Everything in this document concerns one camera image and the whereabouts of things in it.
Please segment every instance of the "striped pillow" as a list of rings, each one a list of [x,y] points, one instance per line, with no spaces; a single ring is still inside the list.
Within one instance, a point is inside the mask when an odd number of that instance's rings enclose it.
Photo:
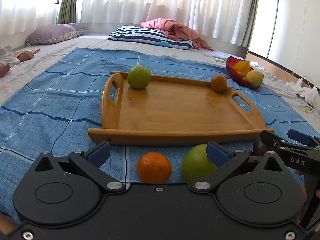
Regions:
[[[192,47],[191,40],[174,41],[159,31],[136,26],[122,26],[110,33],[108,39],[114,41],[142,42],[175,49],[189,49]]]

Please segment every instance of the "green apple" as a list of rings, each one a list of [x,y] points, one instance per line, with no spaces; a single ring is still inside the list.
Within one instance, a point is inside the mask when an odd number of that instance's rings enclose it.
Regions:
[[[207,145],[200,144],[188,151],[183,158],[180,174],[182,181],[191,185],[216,169],[217,167],[207,157]]]
[[[145,66],[133,66],[128,72],[128,83],[132,88],[143,89],[146,88],[151,81],[150,70]]]

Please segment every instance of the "blue plaid blanket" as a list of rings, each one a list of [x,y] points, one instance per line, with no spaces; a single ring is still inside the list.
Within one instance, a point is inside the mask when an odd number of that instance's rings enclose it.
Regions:
[[[86,151],[95,145],[86,131],[101,126],[100,97],[110,70],[129,71],[137,64],[148,67],[153,74],[201,80],[222,74],[228,78],[226,69],[214,64],[127,50],[74,49],[0,106],[0,212],[19,221],[12,205],[12,194],[40,152],[66,156],[74,150]],[[228,86],[247,96],[260,110],[266,126],[274,128],[279,136],[287,138],[289,129],[318,135],[265,85],[252,91],[228,79]],[[230,150],[252,149],[252,142],[225,146]],[[138,158],[145,152],[155,151],[164,154],[172,164],[169,182],[181,182],[180,164],[191,147],[112,146],[110,158],[101,169],[123,182],[139,181]],[[302,178],[297,175],[296,179],[301,181]]]

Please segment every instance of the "yellow pear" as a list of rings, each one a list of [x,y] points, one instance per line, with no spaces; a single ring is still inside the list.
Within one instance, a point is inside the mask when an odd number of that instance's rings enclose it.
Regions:
[[[234,64],[232,68],[236,70],[240,76],[244,77],[250,71],[250,64],[247,60],[241,60]]]
[[[246,79],[256,87],[260,86],[263,82],[263,74],[258,70],[251,70],[245,75]]]

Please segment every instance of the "sheer white curtain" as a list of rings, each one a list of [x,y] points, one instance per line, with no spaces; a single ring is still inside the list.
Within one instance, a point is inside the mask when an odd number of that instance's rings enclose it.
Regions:
[[[251,0],[77,0],[80,23],[174,19],[201,34],[241,44]]]
[[[0,0],[0,38],[52,23],[56,0]]]

